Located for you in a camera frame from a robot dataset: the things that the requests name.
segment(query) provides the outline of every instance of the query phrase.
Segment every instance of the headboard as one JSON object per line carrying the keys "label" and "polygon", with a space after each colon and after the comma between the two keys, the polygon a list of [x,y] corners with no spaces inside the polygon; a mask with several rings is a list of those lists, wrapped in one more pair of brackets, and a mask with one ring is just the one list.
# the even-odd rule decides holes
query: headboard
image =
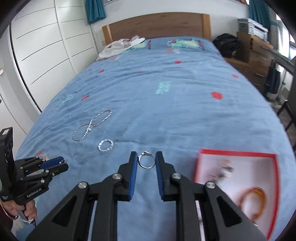
{"label": "headboard", "polygon": [[163,12],[124,19],[102,27],[106,44],[135,35],[147,39],[194,36],[211,39],[210,15],[191,12]]}

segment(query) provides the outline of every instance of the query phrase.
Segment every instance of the teal curtain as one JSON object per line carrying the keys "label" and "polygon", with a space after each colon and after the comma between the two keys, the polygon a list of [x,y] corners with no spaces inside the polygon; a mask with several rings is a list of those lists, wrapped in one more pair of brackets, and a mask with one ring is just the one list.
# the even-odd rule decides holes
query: teal curtain
{"label": "teal curtain", "polygon": [[102,0],[86,0],[85,10],[89,23],[94,23],[106,18],[106,12]]}
{"label": "teal curtain", "polygon": [[270,30],[269,9],[264,0],[250,0],[250,18]]}

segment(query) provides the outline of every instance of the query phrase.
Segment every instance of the jewelry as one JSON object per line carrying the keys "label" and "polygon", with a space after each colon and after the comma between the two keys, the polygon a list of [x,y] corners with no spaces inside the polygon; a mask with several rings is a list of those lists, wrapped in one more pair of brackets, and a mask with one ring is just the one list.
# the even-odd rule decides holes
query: jewelry
{"label": "jewelry", "polygon": [[[101,149],[101,145],[102,145],[105,141],[110,142],[111,145],[110,145],[110,147],[108,147],[107,149],[102,150],[102,149]],[[105,139],[105,140],[102,140],[102,141],[99,143],[98,148],[99,148],[100,151],[109,151],[109,150],[112,150],[113,146],[114,146],[113,141],[111,141],[111,140],[109,140],[109,139]]]}
{"label": "jewelry", "polygon": [[225,166],[220,166],[218,175],[217,176],[210,175],[212,177],[210,181],[213,181],[214,183],[218,184],[219,181],[225,178],[229,178],[234,171],[234,168],[230,167],[229,164],[230,164],[230,161],[227,160],[225,163]]}
{"label": "jewelry", "polygon": [[4,209],[4,207],[2,206],[2,203],[0,202],[0,206],[2,207],[3,211],[5,212],[5,214],[11,219],[11,220],[16,220],[19,216],[15,216],[14,218],[12,217],[11,214],[8,214],[6,212],[6,210]]}
{"label": "jewelry", "polygon": [[[103,114],[103,113],[105,113],[105,112],[108,112],[108,111],[109,111],[109,114],[107,115],[107,117],[105,117],[105,118],[104,118],[99,124],[95,125],[95,124],[92,123],[93,120],[94,120],[95,118],[97,118],[97,117],[100,116],[101,114]],[[99,113],[99,114],[98,114],[97,116],[95,116],[94,118],[92,118],[91,121],[90,121],[89,123],[86,123],[86,124],[80,126],[76,131],[74,131],[73,136],[72,136],[73,140],[74,140],[74,141],[82,141],[82,140],[86,137],[87,133],[88,133],[89,131],[91,131],[91,125],[94,126],[94,127],[99,126],[100,124],[102,124],[105,120],[107,120],[107,119],[111,116],[111,113],[112,113],[111,110],[105,110],[105,111]],[[75,133],[76,133],[81,127],[86,126],[86,125],[88,125],[88,127],[86,128],[83,137],[82,137],[81,139],[75,139],[75,138],[74,138]]]}
{"label": "jewelry", "polygon": [[[150,166],[150,167],[143,166],[143,165],[141,164],[141,162],[140,162],[142,156],[150,156],[150,157],[152,157],[153,160],[154,160],[154,164],[153,164],[153,166]],[[155,157],[154,157],[151,153],[149,153],[148,151],[144,151],[144,152],[142,152],[140,155],[138,155],[138,163],[140,164],[141,167],[143,167],[143,168],[145,168],[145,169],[150,169],[150,168],[152,168],[152,167],[155,166],[156,161],[155,161]]]}
{"label": "jewelry", "polygon": [[255,221],[256,221],[256,220],[260,217],[260,215],[262,214],[263,209],[264,209],[264,207],[265,207],[265,203],[266,203],[266,195],[265,195],[264,191],[263,191],[261,188],[259,188],[259,187],[253,187],[252,189],[246,191],[246,192],[242,195],[242,197],[241,197],[241,199],[240,199],[240,201],[239,201],[238,207],[239,207],[240,209],[242,209],[242,203],[243,203],[244,199],[246,198],[247,195],[249,195],[249,194],[252,193],[252,192],[258,194],[259,197],[260,197],[260,200],[261,200],[261,208],[260,208],[259,212],[253,214],[253,216],[252,216],[252,218],[251,218],[251,221],[254,223],[254,225],[255,225],[255,226],[258,226],[258,225],[256,224]]}

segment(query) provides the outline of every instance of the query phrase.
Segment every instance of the metal bolt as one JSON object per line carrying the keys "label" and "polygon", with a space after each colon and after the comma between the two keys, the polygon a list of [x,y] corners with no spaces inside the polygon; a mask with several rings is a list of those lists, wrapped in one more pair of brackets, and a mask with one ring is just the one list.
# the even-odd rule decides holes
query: metal bolt
{"label": "metal bolt", "polygon": [[181,175],[179,173],[173,173],[172,174],[172,178],[173,179],[180,179],[181,178]]}
{"label": "metal bolt", "polygon": [[87,183],[86,182],[80,182],[80,183],[78,183],[78,187],[79,188],[86,188],[87,187]]}
{"label": "metal bolt", "polygon": [[119,173],[115,173],[115,174],[113,174],[112,178],[115,180],[119,180],[122,178],[122,176]]}
{"label": "metal bolt", "polygon": [[206,186],[207,188],[214,189],[216,185],[213,182],[207,182]]}

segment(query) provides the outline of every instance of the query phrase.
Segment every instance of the human hand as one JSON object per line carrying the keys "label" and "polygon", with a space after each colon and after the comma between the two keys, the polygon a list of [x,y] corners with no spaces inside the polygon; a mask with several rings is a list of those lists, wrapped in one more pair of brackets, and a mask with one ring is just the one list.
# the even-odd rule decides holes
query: human hand
{"label": "human hand", "polygon": [[[17,205],[15,201],[7,201],[7,202],[2,202],[1,201],[2,207],[9,212],[12,216],[18,216],[18,210],[24,210],[25,207],[23,205]],[[35,207],[35,201],[31,200],[26,203],[26,210],[24,212],[25,216],[28,217],[28,219],[34,219],[37,218],[37,210]]]}

